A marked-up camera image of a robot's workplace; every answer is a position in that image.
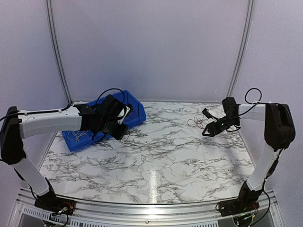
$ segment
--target black cable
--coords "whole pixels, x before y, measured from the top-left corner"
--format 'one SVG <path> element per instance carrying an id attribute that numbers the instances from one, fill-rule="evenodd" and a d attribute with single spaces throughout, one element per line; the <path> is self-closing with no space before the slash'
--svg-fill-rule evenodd
<path id="1" fill-rule="evenodd" d="M 29 187 L 29 189 L 30 189 L 30 191 L 31 191 L 31 193 L 32 193 L 32 195 L 33 195 L 33 197 L 34 197 L 34 199 L 35 199 L 35 200 L 38 200 L 37 197 L 35 196 L 35 194 L 34 194 L 33 189 L 32 189 L 31 186 Z"/>
<path id="2" fill-rule="evenodd" d="M 225 120 L 230 120 L 230 119 L 238 118 L 238 117 L 240 117 L 240 116 L 242 116 L 242 115 L 247 114 L 249 111 L 251 111 L 251 110 L 252 110 L 256 105 L 258 105 L 258 104 L 260 104 L 260 103 L 255 103 L 251 108 L 249 108 L 249 109 L 248 109 L 247 111 L 245 111 L 244 113 L 241 113 L 241 114 L 239 114 L 239 115 L 232 116 L 232 117 L 220 118 L 220 119 L 218 119 L 218 121 L 225 121 Z"/>
<path id="3" fill-rule="evenodd" d="M 218 205 L 219 205 L 219 204 L 217 203 L 215 209 L 216 209 L 216 211 L 221 212 L 221 211 L 217 208 Z"/>
<path id="4" fill-rule="evenodd" d="M 258 208 L 256 207 L 256 206 L 254 206 L 254 208 L 256 209 L 256 213 L 255 213 L 255 215 L 257 215 L 258 213 L 259 213 L 259 210 L 258 210 Z"/>
<path id="5" fill-rule="evenodd" d="M 227 130 L 227 129 L 226 129 L 225 131 L 228 131 L 228 132 L 235 132 L 235 131 L 238 131 L 238 130 L 240 130 L 240 129 L 241 129 L 241 127 L 236 127 L 235 130 L 231 130 L 231 131 L 230 131 L 230 130 Z"/>
<path id="6" fill-rule="evenodd" d="M 68 108 L 70 108 L 71 104 L 68 104 L 65 108 L 61 109 L 61 111 L 67 110 Z M 28 112 L 28 115 L 32 115 L 32 114 L 48 114 L 48 113 L 56 113 L 59 112 L 59 110 L 46 110 L 46 111 L 32 111 L 32 112 Z M 14 116 L 19 116 L 19 115 L 25 115 L 25 113 L 14 113 L 14 114 L 8 114 L 4 117 L 0 118 L 0 122 L 3 121 L 5 118 L 9 118 L 9 117 L 14 117 Z"/>
<path id="7" fill-rule="evenodd" d="M 119 88 L 110 88 L 110 89 L 107 89 L 106 91 L 102 92 L 101 95 L 99 95 L 99 97 L 98 97 L 97 100 L 96 100 L 95 105 L 97 105 L 97 103 L 98 103 L 99 99 L 101 98 L 101 96 L 102 96 L 104 93 L 106 93 L 107 91 L 110 91 L 110 90 L 118 90 L 118 91 L 121 91 L 122 94 L 123 94 L 123 101 L 122 101 L 122 103 L 124 103 L 124 101 L 125 101 L 125 94 L 124 94 L 123 90 L 121 90 L 121 89 L 119 89 Z"/>
<path id="8" fill-rule="evenodd" d="M 249 90 L 246 92 L 245 97 L 244 97 L 245 102 L 248 103 L 248 104 L 253 104 L 253 103 L 248 102 L 247 99 L 246 99 L 248 93 L 249 93 L 250 91 L 252 91 L 252 90 L 257 90 L 258 92 L 260 92 L 260 98 L 259 98 L 258 102 L 260 102 L 261 99 L 262 99 L 262 92 L 261 92 L 261 90 L 260 90 L 259 88 L 256 88 L 256 87 L 252 87 L 251 89 L 249 89 Z"/>
<path id="9" fill-rule="evenodd" d="M 268 212 L 269 212 L 269 210 L 270 210 L 270 197 L 269 197 L 269 195 L 268 195 L 268 194 L 266 193 L 266 191 L 265 191 L 265 183 L 266 183 L 266 180 L 264 180 L 264 183 L 263 183 L 263 185 L 262 185 L 262 191 L 264 192 L 264 194 L 265 194 L 265 195 L 267 196 L 267 198 L 268 198 L 268 203 L 269 203 L 268 208 L 267 208 L 265 214 L 264 214 L 258 221 L 256 221 L 255 223 L 251 224 L 250 226 L 254 226 L 254 225 L 257 224 L 258 222 L 260 222 L 260 221 L 268 214 Z"/>
<path id="10" fill-rule="evenodd" d="M 62 213 L 62 214 L 65 214 L 66 215 L 66 222 L 64 223 L 64 225 L 63 226 L 60 226 L 60 227 L 65 227 L 65 226 L 67 226 L 67 223 L 68 223 L 68 220 L 69 220 L 69 218 L 68 218 L 68 214 L 67 213 Z"/>

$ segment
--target blue plastic tray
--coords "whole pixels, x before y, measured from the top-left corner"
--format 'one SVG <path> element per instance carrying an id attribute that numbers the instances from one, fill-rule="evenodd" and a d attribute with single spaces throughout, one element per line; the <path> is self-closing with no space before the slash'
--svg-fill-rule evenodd
<path id="1" fill-rule="evenodd" d="M 129 93 L 127 90 L 124 90 L 123 92 L 125 94 L 124 104 L 126 104 L 126 105 L 130 104 L 133 107 L 133 111 L 125 118 L 123 123 L 128 125 L 129 128 L 132 128 L 132 127 L 135 127 L 135 126 L 141 124 L 142 122 L 146 121 L 146 113 L 144 111 L 143 105 L 131 93 Z M 113 94 L 113 96 L 120 101 L 123 100 L 123 94 L 121 92 L 117 92 L 117 93 Z M 105 99 L 105 97 L 99 99 L 98 103 L 101 103 L 104 99 Z M 91 101 L 87 104 L 94 105 L 95 103 L 96 103 L 96 100 Z M 74 136 L 73 133 L 75 133 L 76 135 L 80 135 L 81 133 L 86 133 L 86 134 L 80 136 L 79 140 L 77 141 L 76 137 Z M 85 131 L 85 132 L 63 131 L 62 135 L 65 139 L 65 142 L 66 142 L 70 152 L 75 152 L 75 151 L 79 151 L 82 148 L 88 147 L 89 145 L 93 144 L 94 141 L 100 140 L 104 134 L 99 132 L 95 136 L 94 141 L 92 140 L 93 133 L 91 131 Z M 107 139 L 110 137 L 111 136 L 108 134 L 104 139 Z"/>

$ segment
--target wire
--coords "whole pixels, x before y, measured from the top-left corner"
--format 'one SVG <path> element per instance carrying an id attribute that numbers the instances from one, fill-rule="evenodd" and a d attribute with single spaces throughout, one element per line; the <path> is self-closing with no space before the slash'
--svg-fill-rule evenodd
<path id="1" fill-rule="evenodd" d="M 4 117 L 1 117 L 0 118 L 0 122 L 3 121 L 5 118 L 8 118 L 8 117 L 13 117 L 13 116 L 18 116 L 18 115 L 21 115 L 20 113 L 14 113 L 14 114 L 9 114 L 9 115 L 6 115 Z"/>
<path id="2" fill-rule="evenodd" d="M 241 113 L 241 114 L 239 114 L 239 115 L 236 115 L 236 116 L 233 116 L 233 117 L 227 117 L 227 118 L 220 118 L 220 119 L 218 119 L 218 121 L 225 121 L 225 120 L 230 120 L 230 119 L 234 119 L 234 118 L 238 118 L 238 117 L 240 117 L 240 116 L 242 116 L 242 115 L 245 115 L 245 114 L 247 114 L 249 111 L 251 111 L 256 105 L 258 105 L 258 104 L 260 104 L 259 102 L 257 102 L 257 103 L 255 103 L 251 108 L 249 108 L 247 111 L 245 111 L 244 113 Z"/>
<path id="3" fill-rule="evenodd" d="M 32 111 L 32 112 L 28 112 L 27 115 L 32 115 L 32 114 L 49 114 L 49 113 L 57 113 L 59 111 L 65 111 L 68 108 L 71 107 L 71 104 L 68 103 L 67 106 L 61 110 L 45 110 L 45 111 Z"/>
<path id="4" fill-rule="evenodd" d="M 70 206 L 70 209 L 72 209 L 72 205 L 69 202 L 62 203 L 62 205 L 64 205 L 64 204 L 68 204 Z"/>
<path id="5" fill-rule="evenodd" d="M 215 209 L 216 209 L 216 211 L 218 211 L 218 212 L 221 212 L 217 207 L 218 207 L 218 203 L 217 203 L 217 205 L 216 205 L 216 207 L 215 207 Z"/>
<path id="6" fill-rule="evenodd" d="M 270 210 L 270 197 L 269 197 L 269 195 L 266 193 L 266 191 L 265 191 L 265 183 L 266 183 L 266 180 L 264 180 L 264 183 L 263 183 L 263 185 L 262 185 L 262 191 L 264 192 L 264 194 L 267 196 L 267 198 L 268 198 L 268 208 L 267 208 L 267 210 L 266 210 L 266 212 L 265 212 L 265 214 L 259 219 L 259 220 L 257 220 L 255 223 L 253 223 L 253 224 L 251 224 L 250 226 L 254 226 L 255 224 L 257 224 L 258 222 L 260 222 L 267 214 L 268 214 L 268 212 L 269 212 L 269 210 Z"/>
<path id="7" fill-rule="evenodd" d="M 127 136 L 127 138 L 125 140 L 119 140 L 120 143 L 126 144 L 126 145 L 132 145 L 134 143 L 134 139 L 132 138 L 132 140 L 128 140 L 130 138 L 130 136 L 132 135 L 132 133 L 134 131 L 136 131 L 141 125 L 138 125 L 138 127 L 136 127 L 135 129 L 133 129 L 132 131 L 127 131 L 127 133 L 125 134 L 125 136 Z"/>
<path id="8" fill-rule="evenodd" d="M 204 129 L 203 122 L 205 122 L 205 121 L 207 121 L 207 122 L 209 123 L 208 119 L 204 119 L 204 114 L 201 113 L 201 114 L 195 115 L 193 119 L 189 119 L 189 120 L 187 121 L 187 125 L 190 126 L 190 127 L 198 127 L 198 128 L 200 128 L 200 129 Z"/>
<path id="9" fill-rule="evenodd" d="M 44 227 L 55 227 L 55 226 L 57 225 L 57 224 L 54 224 L 54 223 L 52 223 L 52 222 L 47 222 L 47 223 L 45 223 L 45 222 L 42 220 L 42 218 L 40 218 L 40 220 L 42 221 Z"/>
<path id="10" fill-rule="evenodd" d="M 260 90 L 259 88 L 256 88 L 256 87 L 252 87 L 251 89 L 249 89 L 249 90 L 246 92 L 245 97 L 244 97 L 245 102 L 248 103 L 248 104 L 253 104 L 253 103 L 250 103 L 249 101 L 247 101 L 247 95 L 248 95 L 248 93 L 249 93 L 250 91 L 252 91 L 252 90 L 257 90 L 258 92 L 260 92 L 260 98 L 259 98 L 258 102 L 260 102 L 261 99 L 262 99 L 262 92 L 261 92 L 261 90 Z"/>
<path id="11" fill-rule="evenodd" d="M 228 131 L 228 132 L 234 132 L 234 131 L 238 131 L 238 130 L 240 130 L 240 129 L 241 129 L 241 127 L 237 127 L 237 126 L 235 126 L 235 128 L 236 128 L 235 130 L 227 130 L 227 129 L 226 129 L 225 131 Z"/>
<path id="12" fill-rule="evenodd" d="M 34 199 L 35 199 L 35 200 L 38 200 L 37 197 L 34 195 L 34 192 L 33 192 L 32 187 L 30 186 L 29 188 L 30 188 L 30 191 L 31 191 L 31 193 L 32 193 L 32 195 L 33 195 L 33 197 L 34 197 Z"/>
<path id="13" fill-rule="evenodd" d="M 87 137 L 89 137 L 88 135 L 87 135 L 87 132 L 88 131 L 69 131 L 68 133 L 67 133 L 67 138 L 69 139 L 69 140 L 71 140 L 71 141 L 77 141 L 77 142 L 80 142 L 80 137 L 81 136 L 87 136 Z M 70 138 L 70 133 L 72 133 L 72 135 L 76 138 L 76 139 L 71 139 Z"/>
<path id="14" fill-rule="evenodd" d="M 62 213 L 62 214 L 65 214 L 66 215 L 66 222 L 64 223 L 64 225 L 63 226 L 60 226 L 60 227 L 65 227 L 65 226 L 67 226 L 67 223 L 68 223 L 68 220 L 69 220 L 69 218 L 68 218 L 68 214 L 67 213 Z"/>
<path id="15" fill-rule="evenodd" d="M 257 215 L 258 213 L 259 213 L 259 210 L 258 210 L 258 208 L 254 205 L 254 208 L 255 208 L 255 210 L 256 210 L 256 213 L 255 213 L 255 215 Z"/>
<path id="16" fill-rule="evenodd" d="M 123 90 L 121 90 L 121 89 L 119 89 L 119 88 L 110 88 L 110 89 L 107 89 L 106 91 L 102 92 L 101 95 L 99 95 L 99 97 L 98 97 L 97 100 L 96 100 L 95 105 L 97 105 L 97 103 L 98 103 L 99 99 L 101 98 L 101 96 L 102 96 L 104 93 L 106 93 L 107 91 L 110 91 L 110 90 L 118 90 L 118 91 L 121 91 L 122 94 L 123 94 L 123 101 L 122 101 L 122 103 L 124 103 L 124 101 L 125 101 L 125 94 L 124 94 Z"/>

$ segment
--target marble surface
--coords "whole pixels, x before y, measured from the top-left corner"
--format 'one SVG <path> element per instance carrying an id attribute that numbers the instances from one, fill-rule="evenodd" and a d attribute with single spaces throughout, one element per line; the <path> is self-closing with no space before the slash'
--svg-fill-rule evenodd
<path id="1" fill-rule="evenodd" d="M 109 139 L 70 153 L 61 133 L 57 134 L 40 170 L 57 194 L 166 204 L 238 195 L 254 170 L 239 134 L 203 137 L 202 129 L 187 124 L 205 107 L 224 116 L 221 105 L 142 104 L 147 121 L 130 129 L 122 141 Z"/>

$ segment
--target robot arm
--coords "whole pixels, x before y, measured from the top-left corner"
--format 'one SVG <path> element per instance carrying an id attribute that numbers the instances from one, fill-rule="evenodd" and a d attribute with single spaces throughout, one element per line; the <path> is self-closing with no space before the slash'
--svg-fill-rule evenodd
<path id="1" fill-rule="evenodd" d="M 204 136 L 214 137 L 233 125 L 240 129 L 240 119 L 265 122 L 265 145 L 254 172 L 243 183 L 237 199 L 218 204 L 221 215 L 228 216 L 254 210 L 254 206 L 259 207 L 257 201 L 264 190 L 264 182 L 274 172 L 282 150 L 287 149 L 294 140 L 295 129 L 288 105 L 277 103 L 240 105 L 233 97 L 227 97 L 222 104 L 226 113 L 223 118 L 216 118 L 207 109 L 203 110 L 207 118 L 214 119 L 203 131 Z"/>
<path id="2" fill-rule="evenodd" d="M 35 206 L 52 210 L 65 202 L 73 204 L 71 200 L 56 197 L 50 183 L 27 157 L 22 139 L 47 132 L 91 130 L 94 135 L 101 131 L 120 140 L 128 128 L 123 120 L 131 111 L 131 106 L 124 105 L 112 95 L 92 107 L 83 104 L 38 112 L 10 107 L 0 133 L 1 158 L 36 192 Z"/>

